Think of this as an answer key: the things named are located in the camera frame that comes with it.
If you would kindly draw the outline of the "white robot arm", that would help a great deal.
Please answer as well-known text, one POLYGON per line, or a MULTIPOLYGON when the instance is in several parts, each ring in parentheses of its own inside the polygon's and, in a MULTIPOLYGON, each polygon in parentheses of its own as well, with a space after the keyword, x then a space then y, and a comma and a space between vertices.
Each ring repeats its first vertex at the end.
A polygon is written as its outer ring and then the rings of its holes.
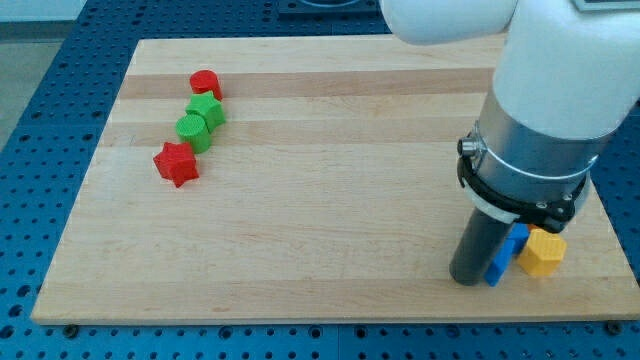
POLYGON ((474 214, 561 231, 605 144, 639 97, 639 8, 576 1, 384 1, 413 45, 504 33, 482 110, 458 143, 474 214))

